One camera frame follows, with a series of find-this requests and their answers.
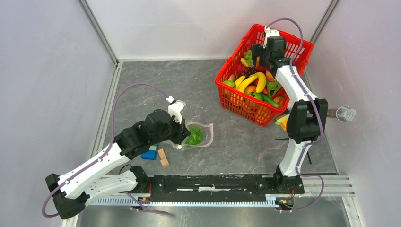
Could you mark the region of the silver microphone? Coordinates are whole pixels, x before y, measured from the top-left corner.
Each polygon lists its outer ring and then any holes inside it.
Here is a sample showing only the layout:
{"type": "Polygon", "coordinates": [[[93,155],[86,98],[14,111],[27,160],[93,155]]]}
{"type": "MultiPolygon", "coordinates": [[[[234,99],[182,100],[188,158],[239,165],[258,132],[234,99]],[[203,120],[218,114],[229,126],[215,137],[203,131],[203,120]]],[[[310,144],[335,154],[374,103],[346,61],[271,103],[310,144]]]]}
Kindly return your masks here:
{"type": "Polygon", "coordinates": [[[335,109],[328,109],[327,118],[334,118],[341,122],[350,122],[356,117],[356,110],[349,106],[341,106],[335,109]]]}

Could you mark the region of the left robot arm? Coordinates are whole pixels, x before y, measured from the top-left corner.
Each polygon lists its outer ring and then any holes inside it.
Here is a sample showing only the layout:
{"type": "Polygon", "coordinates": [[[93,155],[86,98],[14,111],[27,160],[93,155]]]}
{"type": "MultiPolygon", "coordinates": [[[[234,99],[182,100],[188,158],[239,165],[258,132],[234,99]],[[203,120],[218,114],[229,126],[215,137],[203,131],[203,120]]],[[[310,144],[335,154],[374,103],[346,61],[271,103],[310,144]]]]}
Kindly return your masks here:
{"type": "Polygon", "coordinates": [[[110,179],[101,179],[114,168],[147,152],[151,146],[170,141],[181,144],[190,135],[181,111],[173,106],[168,111],[156,109],[143,121],[135,123],[112,138],[111,144],[79,167],[62,175],[50,174],[45,178],[57,210],[52,217],[69,219],[79,214],[91,202],[121,191],[144,192],[148,179],[136,167],[110,179]]]}

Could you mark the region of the wooden cube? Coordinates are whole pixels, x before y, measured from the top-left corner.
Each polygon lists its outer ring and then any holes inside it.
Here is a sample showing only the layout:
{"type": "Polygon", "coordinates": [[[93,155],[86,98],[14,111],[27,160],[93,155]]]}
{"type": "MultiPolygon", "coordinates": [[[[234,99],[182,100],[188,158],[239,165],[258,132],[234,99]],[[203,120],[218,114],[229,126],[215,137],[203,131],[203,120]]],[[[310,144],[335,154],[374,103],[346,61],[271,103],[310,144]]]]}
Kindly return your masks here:
{"type": "Polygon", "coordinates": [[[163,166],[164,168],[170,165],[170,163],[169,163],[169,161],[168,161],[167,158],[161,159],[161,160],[160,160],[160,163],[162,164],[162,166],[163,166]]]}
{"type": "Polygon", "coordinates": [[[161,160],[166,159],[166,154],[163,149],[159,149],[157,152],[161,160]]]}

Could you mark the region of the dark green leafy vegetable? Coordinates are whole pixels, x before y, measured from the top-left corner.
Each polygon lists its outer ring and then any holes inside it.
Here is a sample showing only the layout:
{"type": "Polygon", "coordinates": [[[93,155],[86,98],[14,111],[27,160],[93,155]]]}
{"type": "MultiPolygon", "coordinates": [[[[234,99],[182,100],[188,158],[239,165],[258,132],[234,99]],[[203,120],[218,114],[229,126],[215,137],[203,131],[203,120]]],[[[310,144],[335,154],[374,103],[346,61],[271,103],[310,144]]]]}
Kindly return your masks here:
{"type": "Polygon", "coordinates": [[[266,89],[270,98],[272,98],[281,88],[282,85],[278,81],[268,81],[266,84],[266,89]]]}

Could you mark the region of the green toy grapes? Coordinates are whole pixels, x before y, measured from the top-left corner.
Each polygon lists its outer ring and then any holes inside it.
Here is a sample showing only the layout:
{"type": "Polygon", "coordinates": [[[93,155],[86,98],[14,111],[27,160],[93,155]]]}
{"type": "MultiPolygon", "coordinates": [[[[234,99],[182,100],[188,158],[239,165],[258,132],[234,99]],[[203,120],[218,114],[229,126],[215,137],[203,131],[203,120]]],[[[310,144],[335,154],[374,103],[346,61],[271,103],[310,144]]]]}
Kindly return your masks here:
{"type": "Polygon", "coordinates": [[[249,67],[251,67],[253,65],[253,60],[252,60],[252,51],[248,50],[244,53],[244,57],[243,57],[247,63],[247,65],[249,67]]]}

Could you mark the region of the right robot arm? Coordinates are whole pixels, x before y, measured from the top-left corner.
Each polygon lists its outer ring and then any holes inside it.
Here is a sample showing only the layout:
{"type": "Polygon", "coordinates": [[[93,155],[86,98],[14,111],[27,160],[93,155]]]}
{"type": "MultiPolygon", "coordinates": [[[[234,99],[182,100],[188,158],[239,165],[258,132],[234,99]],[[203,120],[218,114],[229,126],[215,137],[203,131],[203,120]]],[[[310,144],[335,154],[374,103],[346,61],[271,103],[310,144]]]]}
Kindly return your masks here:
{"type": "Polygon", "coordinates": [[[253,45],[253,60],[260,60],[275,80],[281,84],[293,104],[288,122],[289,144],[283,160],[273,175],[273,188],[279,193],[301,184],[300,167],[309,148],[322,140],[328,102],[314,95],[301,80],[293,57],[285,57],[286,42],[282,36],[266,37],[263,44],[253,45]]]}

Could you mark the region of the red plastic basket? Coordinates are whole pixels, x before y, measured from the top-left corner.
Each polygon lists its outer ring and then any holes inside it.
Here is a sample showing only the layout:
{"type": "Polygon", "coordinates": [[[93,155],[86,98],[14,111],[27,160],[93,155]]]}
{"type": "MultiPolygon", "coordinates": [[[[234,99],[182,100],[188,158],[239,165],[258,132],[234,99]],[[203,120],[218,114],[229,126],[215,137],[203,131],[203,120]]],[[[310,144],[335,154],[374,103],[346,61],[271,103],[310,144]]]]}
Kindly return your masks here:
{"type": "MultiPolygon", "coordinates": [[[[279,33],[285,38],[287,46],[289,46],[286,47],[285,57],[291,57],[299,49],[300,38],[282,30],[279,30],[279,33]]],[[[281,102],[279,102],[280,108],[277,108],[267,102],[260,101],[245,93],[239,92],[223,83],[233,74],[239,76],[239,73],[245,69],[245,66],[240,62],[240,58],[243,57],[246,51],[251,49],[253,44],[263,44],[263,41],[264,26],[254,24],[246,35],[243,36],[233,54],[227,58],[225,65],[217,74],[214,81],[218,87],[220,104],[223,108],[265,127],[277,114],[283,113],[289,106],[290,99],[285,90],[281,88],[273,96],[273,99],[278,96],[283,97],[281,102]]],[[[304,40],[300,52],[295,57],[294,65],[300,76],[309,63],[309,57],[312,54],[313,48],[314,44],[312,42],[304,40]]]]}

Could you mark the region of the yellow green block pile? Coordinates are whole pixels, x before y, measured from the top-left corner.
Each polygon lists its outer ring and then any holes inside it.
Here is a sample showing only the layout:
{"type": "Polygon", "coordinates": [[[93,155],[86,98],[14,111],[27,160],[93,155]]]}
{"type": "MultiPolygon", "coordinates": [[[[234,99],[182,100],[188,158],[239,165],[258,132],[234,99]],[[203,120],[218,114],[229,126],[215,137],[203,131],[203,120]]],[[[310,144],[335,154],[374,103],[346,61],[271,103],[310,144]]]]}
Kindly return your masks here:
{"type": "Polygon", "coordinates": [[[284,131],[286,131],[288,119],[289,119],[289,114],[283,114],[280,117],[276,118],[274,120],[274,123],[280,126],[284,131]]]}

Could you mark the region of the clear zip top bag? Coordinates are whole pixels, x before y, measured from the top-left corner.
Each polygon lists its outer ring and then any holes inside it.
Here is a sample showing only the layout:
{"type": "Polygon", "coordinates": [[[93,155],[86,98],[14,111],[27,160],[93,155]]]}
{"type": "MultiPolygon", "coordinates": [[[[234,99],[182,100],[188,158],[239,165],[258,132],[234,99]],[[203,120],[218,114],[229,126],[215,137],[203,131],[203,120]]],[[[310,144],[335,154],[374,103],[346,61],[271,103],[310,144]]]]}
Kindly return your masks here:
{"type": "Polygon", "coordinates": [[[185,141],[187,138],[183,141],[181,145],[176,145],[173,142],[170,142],[169,140],[166,142],[168,145],[170,145],[173,149],[178,150],[178,151],[186,151],[194,148],[205,148],[211,145],[214,139],[214,130],[213,130],[213,124],[202,124],[199,122],[189,122],[185,124],[186,127],[188,128],[189,125],[194,125],[200,128],[201,132],[203,133],[203,140],[199,145],[186,145],[185,141]]]}

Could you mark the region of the green toy lettuce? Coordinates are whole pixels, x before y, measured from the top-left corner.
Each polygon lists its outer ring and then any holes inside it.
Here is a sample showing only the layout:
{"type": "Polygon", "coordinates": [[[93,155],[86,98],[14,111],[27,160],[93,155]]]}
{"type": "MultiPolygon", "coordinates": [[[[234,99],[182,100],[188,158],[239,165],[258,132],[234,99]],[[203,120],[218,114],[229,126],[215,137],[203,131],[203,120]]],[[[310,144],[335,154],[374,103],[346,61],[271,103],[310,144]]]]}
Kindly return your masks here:
{"type": "Polygon", "coordinates": [[[189,125],[190,136],[185,141],[186,145],[199,145],[203,140],[203,133],[200,128],[194,125],[189,125]]]}

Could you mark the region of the green toy lime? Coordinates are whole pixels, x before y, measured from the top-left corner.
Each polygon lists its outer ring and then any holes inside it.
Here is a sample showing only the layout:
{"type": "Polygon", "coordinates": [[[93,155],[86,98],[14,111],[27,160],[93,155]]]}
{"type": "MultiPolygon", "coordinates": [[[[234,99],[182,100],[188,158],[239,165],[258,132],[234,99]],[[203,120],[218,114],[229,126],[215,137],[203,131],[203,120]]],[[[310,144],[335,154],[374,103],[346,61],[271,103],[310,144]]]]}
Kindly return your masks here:
{"type": "Polygon", "coordinates": [[[236,89],[236,84],[235,84],[235,82],[233,82],[233,81],[225,80],[225,81],[223,81],[223,83],[224,83],[225,85],[229,86],[229,87],[232,87],[232,88],[236,89]]]}

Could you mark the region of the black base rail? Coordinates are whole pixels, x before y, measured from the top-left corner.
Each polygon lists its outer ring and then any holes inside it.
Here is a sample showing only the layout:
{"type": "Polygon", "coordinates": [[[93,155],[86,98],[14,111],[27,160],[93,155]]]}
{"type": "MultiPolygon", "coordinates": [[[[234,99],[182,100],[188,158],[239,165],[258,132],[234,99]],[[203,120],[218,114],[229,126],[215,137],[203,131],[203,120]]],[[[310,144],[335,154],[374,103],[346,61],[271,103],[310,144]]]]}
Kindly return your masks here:
{"type": "Polygon", "coordinates": [[[149,193],[152,202],[262,202],[266,195],[305,192],[300,177],[275,175],[153,175],[132,193],[149,193]]]}

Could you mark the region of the blue green block stack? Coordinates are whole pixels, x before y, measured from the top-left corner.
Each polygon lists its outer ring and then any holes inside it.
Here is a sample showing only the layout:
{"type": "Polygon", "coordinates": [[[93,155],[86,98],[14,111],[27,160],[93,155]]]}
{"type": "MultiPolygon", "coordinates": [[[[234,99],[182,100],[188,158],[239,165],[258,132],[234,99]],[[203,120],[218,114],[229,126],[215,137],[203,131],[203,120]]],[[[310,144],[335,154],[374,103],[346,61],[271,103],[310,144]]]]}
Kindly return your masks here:
{"type": "Polygon", "coordinates": [[[142,153],[140,155],[140,157],[145,160],[156,160],[157,150],[158,150],[158,144],[150,146],[148,151],[145,153],[142,153]]]}

